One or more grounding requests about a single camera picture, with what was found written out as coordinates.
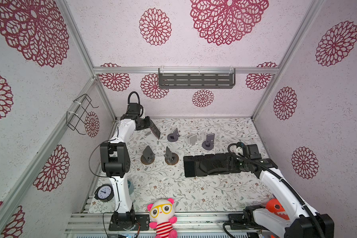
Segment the leaf pattern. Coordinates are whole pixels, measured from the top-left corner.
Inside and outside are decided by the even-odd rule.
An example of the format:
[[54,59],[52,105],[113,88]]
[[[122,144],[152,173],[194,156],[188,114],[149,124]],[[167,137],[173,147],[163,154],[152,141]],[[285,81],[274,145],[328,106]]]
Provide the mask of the leaf pattern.
[[[174,198],[177,212],[197,211],[242,211],[244,207],[265,204],[273,198],[271,191],[251,173],[227,174],[206,177],[186,178],[183,156],[225,153],[230,143],[243,142],[257,144],[262,156],[267,157],[261,139],[248,118],[209,118],[209,119],[153,119],[161,131],[157,140],[148,130],[134,131],[127,143],[131,159],[128,179],[134,190],[130,195],[136,212],[146,212],[147,205],[162,198]],[[180,137],[176,142],[167,140],[168,134],[176,128]],[[206,134],[215,133],[214,148],[211,151],[202,147],[191,149],[186,137],[197,133],[199,144]],[[146,146],[155,153],[155,161],[150,165],[141,163],[140,158]],[[176,153],[180,161],[170,166],[165,163],[166,147]],[[108,178],[100,178],[97,187],[110,183]],[[90,213],[113,212],[116,196],[109,202],[93,198]]]

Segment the zip tie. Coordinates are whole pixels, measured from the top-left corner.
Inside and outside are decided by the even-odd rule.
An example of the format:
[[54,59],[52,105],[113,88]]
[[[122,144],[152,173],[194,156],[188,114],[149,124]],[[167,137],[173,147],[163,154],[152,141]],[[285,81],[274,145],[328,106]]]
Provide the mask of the zip tie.
[[77,113],[75,113],[75,112],[72,112],[72,111],[68,111],[68,112],[74,113],[76,116],[78,116],[78,114],[77,114]]

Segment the wire rack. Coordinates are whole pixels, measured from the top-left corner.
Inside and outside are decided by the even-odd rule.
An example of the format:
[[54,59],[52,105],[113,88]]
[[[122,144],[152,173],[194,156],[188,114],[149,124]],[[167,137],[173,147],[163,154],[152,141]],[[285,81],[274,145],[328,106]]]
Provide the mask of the wire rack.
[[[86,107],[84,107],[84,106],[82,106],[82,104],[85,104],[85,102],[88,102],[88,104],[86,105]],[[91,106],[92,108],[98,108],[99,106],[97,106],[97,107],[94,107],[92,104],[91,104],[91,98],[90,98],[90,96],[89,95],[87,95],[86,93],[85,94],[82,94],[81,96],[79,96],[77,99],[75,99],[73,102],[75,102],[75,103],[78,103],[79,104],[79,107],[74,111],[74,112],[72,112],[72,111],[68,111],[68,112],[66,112],[66,125],[70,128],[70,129],[72,129],[73,131],[77,131],[79,134],[81,134],[81,135],[86,135],[86,134],[83,134],[83,133],[81,133],[81,132],[79,132],[78,131],[78,129],[77,129],[77,126],[78,126],[78,123],[81,121],[83,124],[84,124],[84,121],[82,121],[82,117],[83,117],[83,115],[85,115],[85,113],[86,114],[89,114],[88,112],[87,112],[87,108],[89,107],[89,106]],[[83,111],[82,111],[82,114],[81,115],[78,115],[78,110],[80,109],[80,108],[82,108],[83,109]],[[75,125],[73,125],[72,123],[71,123],[71,121],[75,118],[75,117],[77,117],[78,118],[78,121],[77,121],[77,123],[75,124]]]

